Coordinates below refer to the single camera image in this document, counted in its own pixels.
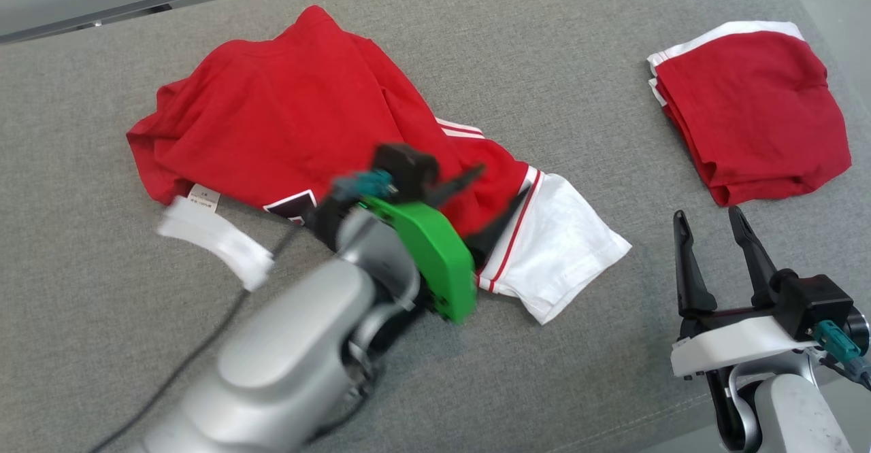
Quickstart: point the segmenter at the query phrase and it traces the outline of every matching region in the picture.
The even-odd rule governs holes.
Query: gray fabric surface
[[[0,450],[91,446],[218,322],[236,281],[154,233],[161,206],[124,133],[211,49],[274,37],[314,3],[374,38],[436,115],[572,181],[634,249],[547,326],[491,295],[461,328],[423,320],[364,412],[311,451],[632,452],[710,421],[705,384],[670,372],[672,212],[687,211],[722,307],[749,300],[749,277],[644,59],[725,21],[794,21],[830,66],[853,168],[744,211],[775,264],[827,273],[871,308],[868,113],[796,0],[215,1],[0,48]],[[280,238],[270,215],[226,199],[218,212],[265,245]],[[299,239],[245,316],[327,257]],[[210,365],[199,361],[158,414]]]

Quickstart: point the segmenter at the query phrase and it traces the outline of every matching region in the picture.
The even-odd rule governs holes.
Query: white plastic part
[[[176,197],[172,205],[166,208],[158,233],[187,240],[218,256],[242,280],[243,288],[249,292],[265,283],[273,267],[272,253],[264,246],[226,218],[188,199]]]
[[[754,317],[677,342],[672,350],[672,371],[675,376],[693,375],[816,344],[796,341],[774,317]]]

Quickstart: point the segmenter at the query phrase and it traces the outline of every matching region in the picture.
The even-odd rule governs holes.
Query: gray floor
[[[871,105],[871,0],[802,0],[814,18],[844,74],[853,82],[866,107]],[[778,16],[758,19],[777,20]],[[871,394],[859,385],[834,378],[821,387],[825,400],[855,453],[871,450]],[[712,407],[712,424],[639,453],[722,453]]]

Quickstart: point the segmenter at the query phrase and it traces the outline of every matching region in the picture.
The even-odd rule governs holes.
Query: teal connector
[[[814,339],[825,351],[828,351],[828,354],[834,356],[838,363],[849,363],[850,360],[861,356],[859,347],[831,320],[824,320],[817,324],[814,329]]]

